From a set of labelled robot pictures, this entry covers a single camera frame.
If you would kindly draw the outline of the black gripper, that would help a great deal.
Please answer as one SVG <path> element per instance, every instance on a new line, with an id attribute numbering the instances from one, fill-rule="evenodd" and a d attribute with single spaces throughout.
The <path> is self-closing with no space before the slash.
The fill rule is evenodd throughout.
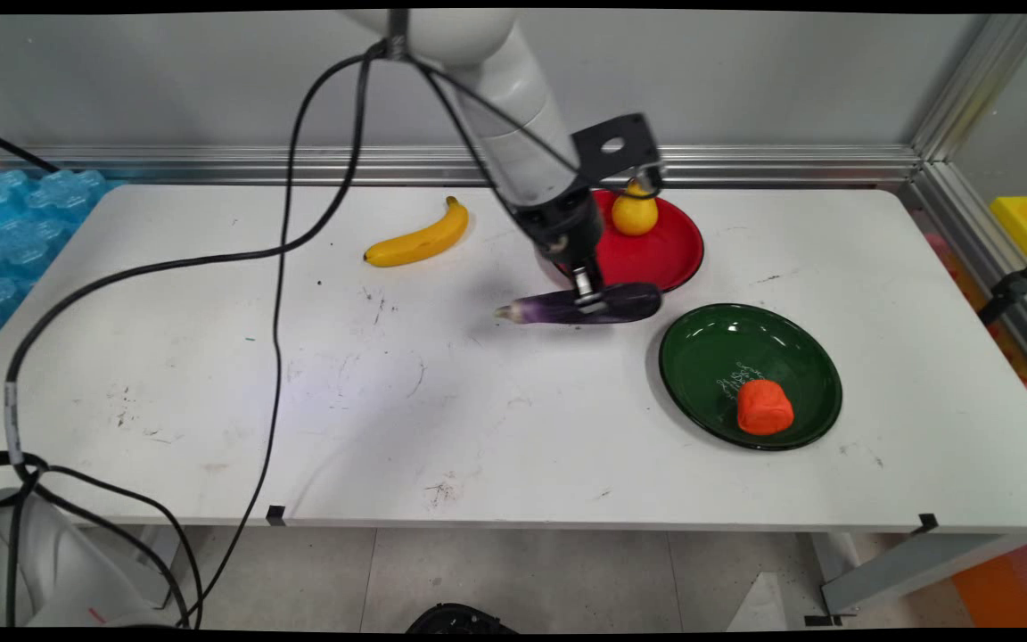
<path id="1" fill-rule="evenodd" d="M 571 279 L 575 306 L 592 316 L 607 309 L 604 278 L 596 249 L 604 234 L 604 220 L 594 191 L 573 188 L 538 206 L 514 207 L 514 223 L 530 238 L 555 271 Z"/>

